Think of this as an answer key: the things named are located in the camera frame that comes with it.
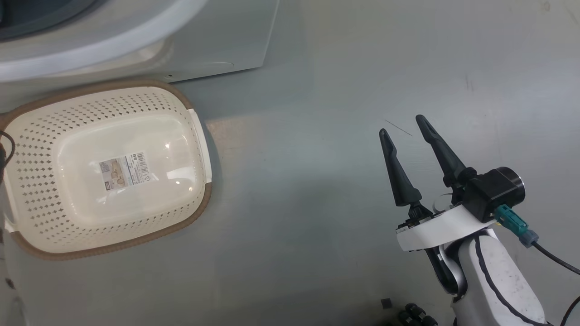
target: laundry basket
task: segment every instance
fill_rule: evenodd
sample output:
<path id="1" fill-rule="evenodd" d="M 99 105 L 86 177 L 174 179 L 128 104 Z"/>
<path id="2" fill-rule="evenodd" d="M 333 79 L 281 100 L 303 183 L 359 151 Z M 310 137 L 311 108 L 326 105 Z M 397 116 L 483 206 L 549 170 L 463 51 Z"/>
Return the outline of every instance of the laundry basket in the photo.
<path id="1" fill-rule="evenodd" d="M 168 84 L 75 90 L 15 109 L 0 129 L 16 142 L 0 187 L 5 228 L 42 259 L 142 244 L 188 226 L 209 201 L 204 132 Z"/>

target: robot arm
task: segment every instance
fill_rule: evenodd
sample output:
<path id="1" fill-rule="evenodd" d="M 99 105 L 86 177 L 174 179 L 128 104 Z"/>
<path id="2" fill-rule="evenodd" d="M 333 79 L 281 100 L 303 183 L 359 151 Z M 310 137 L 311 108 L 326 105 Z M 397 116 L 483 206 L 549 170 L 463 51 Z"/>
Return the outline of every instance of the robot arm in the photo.
<path id="1" fill-rule="evenodd" d="M 511 211 L 525 197 L 520 177 L 505 167 L 478 175 L 465 167 L 424 116 L 416 120 L 440 163 L 443 182 L 452 188 L 452 208 L 434 215 L 420 203 L 419 190 L 382 129 L 379 136 L 395 203 L 409 205 L 409 218 L 397 228 L 401 249 L 427 253 L 439 282 L 454 297 L 451 306 L 459 326 L 549 325 L 538 298 L 488 228 L 501 221 L 524 245 L 537 240 Z"/>

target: floor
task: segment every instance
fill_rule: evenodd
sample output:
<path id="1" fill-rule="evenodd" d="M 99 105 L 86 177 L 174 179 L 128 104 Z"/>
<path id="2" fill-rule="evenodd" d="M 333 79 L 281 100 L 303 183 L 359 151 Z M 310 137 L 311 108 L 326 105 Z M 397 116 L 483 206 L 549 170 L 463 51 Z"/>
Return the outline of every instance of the floor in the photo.
<path id="1" fill-rule="evenodd" d="M 517 212 L 580 265 L 580 2 L 283 0 L 262 68 L 177 85 L 196 105 L 214 191 L 192 226 L 89 259 L 46 262 L 6 241 L 42 325 L 380 325 L 415 302 L 453 313 L 422 252 L 402 252 L 378 139 L 386 128 L 423 203 L 447 189 L 415 125 L 466 165 L 508 166 Z M 499 236 L 559 323 L 577 277 Z M 570 325 L 580 323 L 573 316 Z"/>

